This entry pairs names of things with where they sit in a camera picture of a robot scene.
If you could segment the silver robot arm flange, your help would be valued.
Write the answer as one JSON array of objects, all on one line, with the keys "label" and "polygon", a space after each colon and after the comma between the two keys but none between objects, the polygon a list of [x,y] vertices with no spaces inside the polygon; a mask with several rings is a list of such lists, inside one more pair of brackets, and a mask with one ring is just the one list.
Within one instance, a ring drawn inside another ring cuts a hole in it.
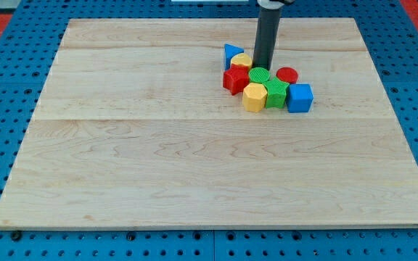
[{"label": "silver robot arm flange", "polygon": [[264,9],[281,9],[283,6],[291,5],[295,0],[257,0],[260,7]]}]

